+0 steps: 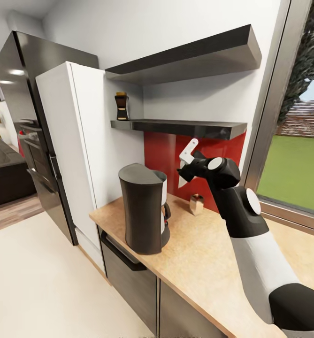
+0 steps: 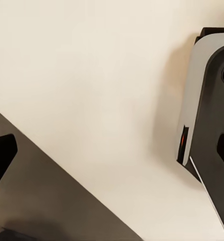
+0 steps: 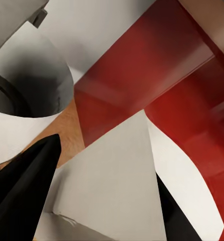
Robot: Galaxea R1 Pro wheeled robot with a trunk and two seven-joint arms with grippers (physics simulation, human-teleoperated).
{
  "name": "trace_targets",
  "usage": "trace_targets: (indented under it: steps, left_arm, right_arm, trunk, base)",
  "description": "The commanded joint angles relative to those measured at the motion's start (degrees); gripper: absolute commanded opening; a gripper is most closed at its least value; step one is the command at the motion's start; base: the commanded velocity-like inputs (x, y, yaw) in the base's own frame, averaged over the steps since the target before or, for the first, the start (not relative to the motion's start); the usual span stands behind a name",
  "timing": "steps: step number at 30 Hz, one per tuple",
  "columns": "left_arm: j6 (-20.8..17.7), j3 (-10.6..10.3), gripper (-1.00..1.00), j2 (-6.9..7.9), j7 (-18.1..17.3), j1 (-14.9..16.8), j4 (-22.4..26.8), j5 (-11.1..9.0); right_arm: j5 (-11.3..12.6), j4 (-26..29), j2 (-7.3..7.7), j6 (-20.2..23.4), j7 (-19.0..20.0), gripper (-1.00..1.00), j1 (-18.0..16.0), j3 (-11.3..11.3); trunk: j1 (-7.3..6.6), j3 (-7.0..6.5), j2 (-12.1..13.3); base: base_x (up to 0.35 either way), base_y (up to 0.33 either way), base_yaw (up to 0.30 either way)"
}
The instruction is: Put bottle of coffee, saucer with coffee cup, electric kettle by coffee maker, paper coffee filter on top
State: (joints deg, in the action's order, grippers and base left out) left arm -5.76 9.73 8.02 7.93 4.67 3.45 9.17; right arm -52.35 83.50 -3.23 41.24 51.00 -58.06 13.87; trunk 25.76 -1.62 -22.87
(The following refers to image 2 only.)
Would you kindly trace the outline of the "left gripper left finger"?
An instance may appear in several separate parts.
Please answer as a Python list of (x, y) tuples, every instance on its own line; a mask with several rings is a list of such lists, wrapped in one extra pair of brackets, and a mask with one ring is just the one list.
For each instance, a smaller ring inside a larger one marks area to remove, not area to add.
[(0, 180), (18, 152), (17, 142), (13, 134), (0, 137)]

